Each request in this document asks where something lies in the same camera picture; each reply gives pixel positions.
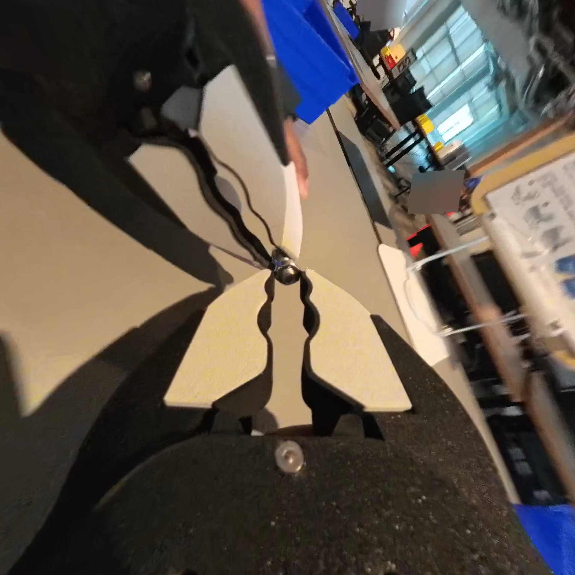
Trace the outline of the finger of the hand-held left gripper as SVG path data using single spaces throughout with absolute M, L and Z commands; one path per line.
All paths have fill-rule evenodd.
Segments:
M 262 241 L 242 217 L 238 184 L 218 175 L 209 155 L 200 165 L 188 149 L 153 141 L 129 157 L 134 170 L 184 227 L 209 247 L 257 269 L 270 266 Z
M 234 188 L 245 227 L 267 252 L 298 260 L 303 216 L 296 169 L 280 161 L 234 66 L 206 85 L 199 135 L 219 177 Z

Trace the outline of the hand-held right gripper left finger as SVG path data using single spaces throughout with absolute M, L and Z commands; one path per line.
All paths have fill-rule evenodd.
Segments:
M 230 397 L 231 409 L 261 409 L 271 394 L 269 337 L 275 279 L 262 270 L 235 284 L 206 308 L 164 396 L 165 405 L 211 408 Z

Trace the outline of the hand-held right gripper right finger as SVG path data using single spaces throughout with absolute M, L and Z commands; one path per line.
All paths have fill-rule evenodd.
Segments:
M 315 271 L 301 277 L 304 374 L 365 412 L 403 413 L 412 403 L 370 312 Z

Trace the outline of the blue plastic storage bin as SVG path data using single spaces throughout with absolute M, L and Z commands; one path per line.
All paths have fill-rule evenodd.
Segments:
M 279 62 L 312 124 L 360 80 L 320 1 L 262 1 Z
M 554 574 L 574 574 L 574 508 L 515 505 L 527 535 Z

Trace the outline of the person's left hand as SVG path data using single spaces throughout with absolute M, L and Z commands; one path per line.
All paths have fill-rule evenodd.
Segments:
M 296 170 L 299 197 L 306 200 L 309 195 L 308 162 L 292 117 L 284 120 L 284 136 L 286 149 Z

